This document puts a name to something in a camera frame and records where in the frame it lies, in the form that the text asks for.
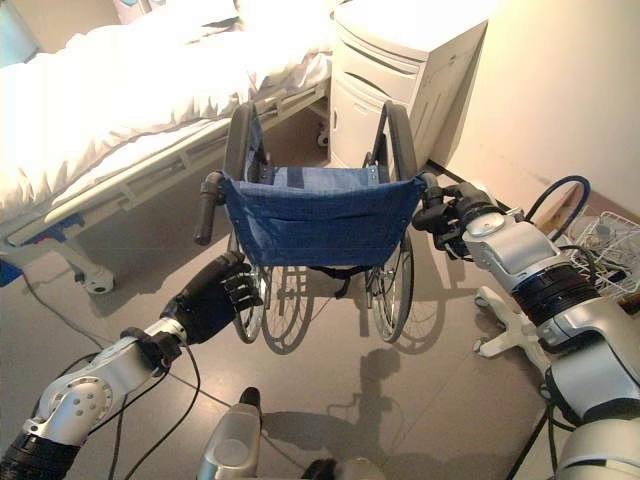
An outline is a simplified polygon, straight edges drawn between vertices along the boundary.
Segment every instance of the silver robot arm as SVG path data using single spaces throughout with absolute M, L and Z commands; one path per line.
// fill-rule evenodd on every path
M 434 177 L 428 182 L 414 226 L 433 233 L 451 258 L 491 272 L 534 323 L 543 348 L 557 354 L 546 373 L 551 402 L 579 428 L 556 478 L 640 478 L 639 326 L 521 212 L 502 211 L 468 183 L 443 189 Z
M 37 413 L 8 447 L 0 479 L 62 479 L 91 430 L 150 377 L 167 372 L 180 346 L 202 343 L 237 312 L 261 303 L 244 255 L 227 252 L 205 267 L 146 330 L 129 328 L 86 367 L 43 392 Z

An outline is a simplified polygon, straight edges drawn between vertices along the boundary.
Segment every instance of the stand base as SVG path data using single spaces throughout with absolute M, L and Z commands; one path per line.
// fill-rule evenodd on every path
M 493 311 L 507 331 L 493 340 L 478 340 L 473 346 L 473 351 L 485 358 L 491 358 L 510 348 L 520 347 L 544 378 L 551 363 L 538 343 L 535 325 L 525 315 L 512 312 L 502 298 L 489 287 L 478 289 L 475 302 L 479 307 Z

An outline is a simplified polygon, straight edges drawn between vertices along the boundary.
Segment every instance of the metal basket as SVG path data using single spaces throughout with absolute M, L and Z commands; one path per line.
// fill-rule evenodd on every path
M 613 212 L 603 212 L 576 239 L 589 250 L 596 264 L 596 288 L 601 295 L 619 298 L 640 287 L 640 226 Z M 585 275 L 589 265 L 579 251 L 573 264 Z

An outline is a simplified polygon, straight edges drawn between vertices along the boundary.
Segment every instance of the wheelchair wheel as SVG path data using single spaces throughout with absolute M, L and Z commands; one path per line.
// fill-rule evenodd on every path
M 376 327 L 385 342 L 395 342 L 404 327 L 413 297 L 413 249 L 405 233 L 389 260 L 366 274 Z
M 242 251 L 234 231 L 229 235 L 227 250 Z M 263 304 L 243 310 L 242 312 L 237 313 L 233 319 L 233 325 L 236 327 L 238 336 L 245 343 L 253 343 L 255 339 L 258 338 L 265 314 L 264 302 L 268 301 L 267 297 L 269 295 L 269 269 L 253 265 L 251 267 L 249 275 L 253 277 L 256 283 L 256 287 L 258 288 L 258 293 Z

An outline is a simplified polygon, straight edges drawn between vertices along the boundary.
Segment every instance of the bed base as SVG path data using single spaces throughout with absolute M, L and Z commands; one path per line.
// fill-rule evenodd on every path
M 311 107 L 325 113 L 329 80 L 295 95 L 271 95 L 256 102 L 265 130 Z M 129 211 L 176 185 L 212 162 L 222 161 L 230 120 L 216 122 L 95 187 L 52 206 L 44 215 L 20 226 L 0 226 L 0 259 L 19 269 L 49 251 L 64 257 L 76 271 L 76 280 L 89 293 L 113 289 L 113 274 L 92 262 L 73 241 L 79 233 L 124 210 Z

